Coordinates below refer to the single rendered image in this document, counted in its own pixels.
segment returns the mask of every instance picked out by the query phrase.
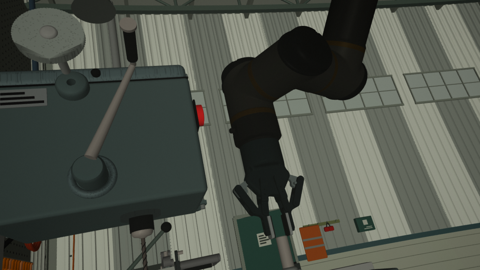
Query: gray wall panel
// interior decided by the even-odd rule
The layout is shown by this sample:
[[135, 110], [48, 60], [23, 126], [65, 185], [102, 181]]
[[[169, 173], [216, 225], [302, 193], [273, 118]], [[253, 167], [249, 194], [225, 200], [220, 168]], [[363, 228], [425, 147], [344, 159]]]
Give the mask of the gray wall panel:
[[[299, 26], [294, 12], [262, 13], [267, 43]], [[313, 115], [289, 118], [293, 139], [319, 222], [340, 219], [338, 233], [324, 235], [327, 249], [367, 242], [351, 222], [359, 217], [320, 96], [307, 93]]]
[[[363, 63], [368, 76], [387, 75], [371, 35]], [[441, 218], [442, 207], [400, 107], [370, 109], [365, 113], [410, 231], [445, 228], [448, 222]]]
[[[422, 72], [453, 68], [425, 7], [400, 8], [396, 13]], [[477, 24], [480, 22], [477, 16], [470, 17], [469, 21]], [[478, 190], [480, 172], [477, 166], [480, 161], [480, 144], [478, 138], [469, 138], [468, 134], [480, 133], [480, 123], [472, 105], [466, 99], [436, 102], [435, 104], [471, 179], [476, 182]], [[456, 122], [459, 119], [464, 119], [464, 121], [460, 124]], [[437, 196], [435, 198], [441, 208], [439, 198]], [[445, 223], [449, 224], [444, 211], [442, 211], [442, 216], [443, 218], [436, 217], [436, 219], [439, 221], [444, 219]]]
[[220, 93], [221, 74], [232, 62], [225, 26], [220, 14], [196, 14], [192, 20], [185, 17], [192, 63], [197, 78], [197, 89], [204, 90], [211, 126], [204, 127], [223, 235], [230, 269], [241, 268], [233, 217], [246, 214], [240, 202], [233, 196], [233, 188], [243, 182], [245, 176], [240, 150], [233, 143], [225, 122]]

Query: reflective stripe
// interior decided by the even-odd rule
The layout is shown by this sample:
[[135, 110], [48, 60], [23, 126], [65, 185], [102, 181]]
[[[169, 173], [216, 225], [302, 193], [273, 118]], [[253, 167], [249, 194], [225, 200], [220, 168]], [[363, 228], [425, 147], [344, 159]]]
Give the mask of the reflective stripe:
[[318, 237], [313, 237], [313, 238], [307, 238], [307, 239], [304, 239], [303, 241], [306, 242], [306, 241], [315, 240], [315, 239], [322, 239], [322, 238], [323, 237], [318, 236]]
[[321, 244], [321, 245], [313, 245], [313, 246], [306, 247], [305, 249], [309, 249], [309, 248], [315, 248], [315, 247], [321, 247], [321, 246], [325, 246], [325, 244]]

